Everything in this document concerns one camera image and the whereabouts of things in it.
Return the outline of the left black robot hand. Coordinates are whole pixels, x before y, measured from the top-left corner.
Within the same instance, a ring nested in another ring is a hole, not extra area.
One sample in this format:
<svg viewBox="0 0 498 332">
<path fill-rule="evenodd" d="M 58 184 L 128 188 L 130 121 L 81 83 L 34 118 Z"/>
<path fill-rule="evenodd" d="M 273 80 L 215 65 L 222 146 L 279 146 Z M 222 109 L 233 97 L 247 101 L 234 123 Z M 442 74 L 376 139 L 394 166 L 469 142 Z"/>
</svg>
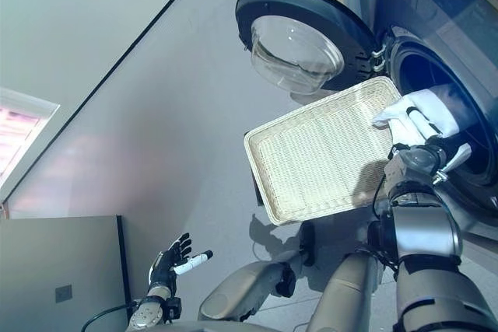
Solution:
<svg viewBox="0 0 498 332">
<path fill-rule="evenodd" d="M 190 256 L 191 237 L 188 232 L 177 237 L 167 250 L 159 252 L 149 269 L 149 285 L 169 284 L 172 278 L 186 274 L 213 257 L 211 250 Z"/>
</svg>

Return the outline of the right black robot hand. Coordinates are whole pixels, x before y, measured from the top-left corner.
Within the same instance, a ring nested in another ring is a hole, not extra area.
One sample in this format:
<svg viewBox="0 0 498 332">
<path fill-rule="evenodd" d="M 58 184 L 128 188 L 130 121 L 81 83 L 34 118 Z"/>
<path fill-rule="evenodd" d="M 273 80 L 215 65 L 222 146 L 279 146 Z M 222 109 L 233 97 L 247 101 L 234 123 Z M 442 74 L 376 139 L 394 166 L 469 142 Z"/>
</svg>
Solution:
<svg viewBox="0 0 498 332">
<path fill-rule="evenodd" d="M 451 112 L 442 110 L 436 119 L 428 118 L 419 108 L 406 110 L 410 121 L 425 139 L 425 145 L 438 148 L 444 153 L 439 170 L 448 173 L 465 163 L 472 155 L 471 145 L 458 137 L 460 128 Z"/>
</svg>

